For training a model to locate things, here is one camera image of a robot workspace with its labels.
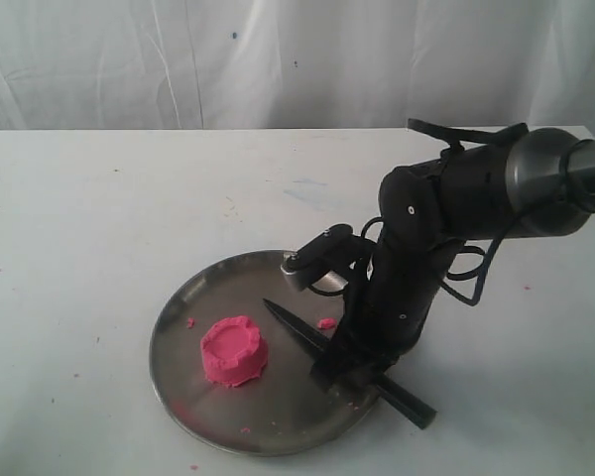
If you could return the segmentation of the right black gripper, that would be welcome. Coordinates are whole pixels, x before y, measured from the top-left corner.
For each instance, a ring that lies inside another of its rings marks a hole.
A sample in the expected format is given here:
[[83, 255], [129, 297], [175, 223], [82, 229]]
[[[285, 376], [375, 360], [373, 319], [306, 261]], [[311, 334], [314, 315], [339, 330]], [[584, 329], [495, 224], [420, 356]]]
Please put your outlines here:
[[324, 392], [340, 386], [354, 394], [376, 390], [392, 396], [375, 365], [390, 365], [417, 344], [455, 256], [454, 239], [415, 250], [392, 232], [381, 233], [371, 278], [347, 303], [334, 342], [308, 345], [316, 385]]

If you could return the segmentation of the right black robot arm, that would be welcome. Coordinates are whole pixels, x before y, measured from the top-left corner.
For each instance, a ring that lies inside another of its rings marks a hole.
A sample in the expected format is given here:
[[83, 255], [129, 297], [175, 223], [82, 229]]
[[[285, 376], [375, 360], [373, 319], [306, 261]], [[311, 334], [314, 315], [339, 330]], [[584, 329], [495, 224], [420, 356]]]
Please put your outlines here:
[[323, 386], [353, 374], [369, 381], [409, 352], [468, 242], [489, 242], [469, 273], [483, 285], [503, 240], [565, 236], [595, 213], [595, 140], [522, 124], [483, 139], [447, 129], [442, 140], [438, 159], [396, 167], [381, 182], [379, 236], [311, 369]]

